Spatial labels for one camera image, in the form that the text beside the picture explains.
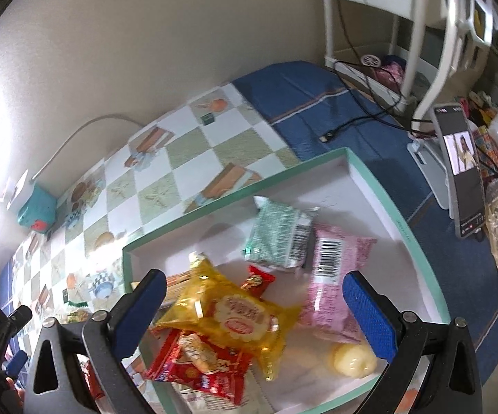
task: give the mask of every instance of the phone stand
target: phone stand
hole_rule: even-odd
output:
[[[438,139],[414,138],[413,140],[412,143],[406,145],[406,149],[431,187],[440,208],[448,210],[450,219],[454,219],[452,201],[448,191],[447,166],[444,163]]]

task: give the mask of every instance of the smartphone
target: smartphone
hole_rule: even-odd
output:
[[[465,238],[485,223],[485,193],[475,141],[459,103],[433,106],[429,114],[447,168],[456,235]]]

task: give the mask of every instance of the white label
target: white label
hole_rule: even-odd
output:
[[[314,260],[314,283],[339,284],[341,258],[345,242],[341,239],[321,238],[317,241],[317,257]]]

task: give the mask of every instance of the beige wall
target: beige wall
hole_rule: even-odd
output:
[[[389,39],[390,16],[348,2],[344,9],[355,44]],[[0,18],[8,172],[39,168],[89,118],[123,112],[149,122],[271,63],[321,64],[324,49],[322,0],[14,0]],[[135,129],[91,125],[41,182],[60,195]],[[24,234],[1,214],[0,270]]]

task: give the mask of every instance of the phone screen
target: phone screen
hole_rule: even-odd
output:
[[[468,132],[468,123],[461,106],[435,108],[444,144],[447,147],[450,169],[454,176],[460,234],[466,236],[485,222],[485,201],[475,142]]]

